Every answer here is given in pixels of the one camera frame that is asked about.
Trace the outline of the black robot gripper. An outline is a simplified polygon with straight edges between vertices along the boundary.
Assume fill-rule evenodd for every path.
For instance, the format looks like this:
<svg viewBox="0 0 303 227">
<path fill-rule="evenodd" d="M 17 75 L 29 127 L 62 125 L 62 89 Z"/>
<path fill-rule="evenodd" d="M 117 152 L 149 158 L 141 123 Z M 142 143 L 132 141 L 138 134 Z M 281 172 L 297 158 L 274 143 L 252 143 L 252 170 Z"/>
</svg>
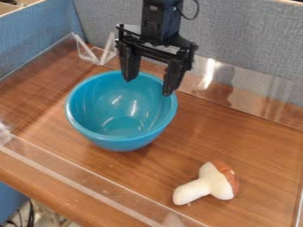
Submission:
<svg viewBox="0 0 303 227">
<path fill-rule="evenodd" d="M 186 71 L 192 69 L 197 45 L 180 36 L 181 19 L 193 20 L 182 14 L 182 0 L 142 0 L 141 24 L 116 25 L 120 53 L 120 71 L 126 82 L 140 72 L 141 57 L 166 63 L 161 94 L 170 96 L 180 87 Z"/>
</svg>

